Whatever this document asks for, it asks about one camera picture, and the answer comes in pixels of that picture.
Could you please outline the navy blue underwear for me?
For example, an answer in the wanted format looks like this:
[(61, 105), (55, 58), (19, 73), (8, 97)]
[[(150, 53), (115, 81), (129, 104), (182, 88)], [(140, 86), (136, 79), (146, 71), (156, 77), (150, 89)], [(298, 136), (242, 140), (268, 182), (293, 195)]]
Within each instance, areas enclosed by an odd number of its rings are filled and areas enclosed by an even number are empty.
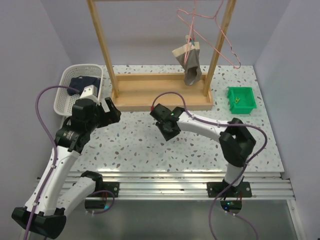
[(84, 88), (90, 85), (94, 85), (97, 87), (97, 90), (100, 89), (100, 83), (101, 83), (101, 79), (98, 77), (92, 77), (92, 76), (79, 76), (79, 77), (73, 77), (70, 80), (69, 83), (69, 87), (73, 88), (75, 90), (72, 89), (68, 89), (67, 93), (69, 96), (73, 96), (76, 94), (81, 95)]

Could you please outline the grey beige underwear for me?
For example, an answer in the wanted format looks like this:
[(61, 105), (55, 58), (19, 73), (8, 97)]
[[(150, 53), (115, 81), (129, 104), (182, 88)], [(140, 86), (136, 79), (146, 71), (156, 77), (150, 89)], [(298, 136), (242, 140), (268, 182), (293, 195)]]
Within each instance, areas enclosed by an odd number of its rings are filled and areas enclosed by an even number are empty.
[[(187, 53), (187, 48), (190, 48), (188, 58), (185, 62), (185, 55)], [(197, 83), (202, 76), (202, 71), (200, 68), (200, 44), (195, 42), (194, 44), (189, 42), (185, 45), (178, 47), (172, 51), (173, 56), (179, 62), (179, 64), (184, 69), (184, 83), (187, 86), (192, 86)]]

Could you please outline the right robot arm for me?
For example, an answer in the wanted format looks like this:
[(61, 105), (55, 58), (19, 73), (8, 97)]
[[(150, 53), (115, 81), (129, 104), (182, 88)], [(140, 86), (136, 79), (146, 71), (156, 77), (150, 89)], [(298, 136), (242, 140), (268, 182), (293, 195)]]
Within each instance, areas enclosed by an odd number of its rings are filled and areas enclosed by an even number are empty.
[(151, 109), (150, 115), (156, 121), (166, 141), (173, 139), (181, 131), (195, 133), (220, 144), (227, 170), (223, 179), (223, 192), (227, 196), (235, 196), (241, 190), (243, 169), (248, 157), (253, 152), (256, 140), (238, 118), (231, 121), (218, 121), (201, 118), (197, 114), (188, 114), (182, 107), (174, 110), (157, 104)]

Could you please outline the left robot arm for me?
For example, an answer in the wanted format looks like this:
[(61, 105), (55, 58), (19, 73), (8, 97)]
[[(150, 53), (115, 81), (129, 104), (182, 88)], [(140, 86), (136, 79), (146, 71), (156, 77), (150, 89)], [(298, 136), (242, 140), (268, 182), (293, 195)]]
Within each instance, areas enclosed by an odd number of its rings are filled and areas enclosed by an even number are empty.
[(15, 207), (11, 217), (25, 231), (56, 239), (63, 231), (68, 215), (86, 197), (117, 195), (106, 188), (101, 174), (85, 171), (79, 180), (63, 195), (60, 194), (66, 177), (81, 156), (91, 133), (118, 123), (121, 112), (112, 99), (101, 103), (89, 98), (78, 99), (62, 128), (56, 132), (47, 167), (32, 196), (22, 207)]

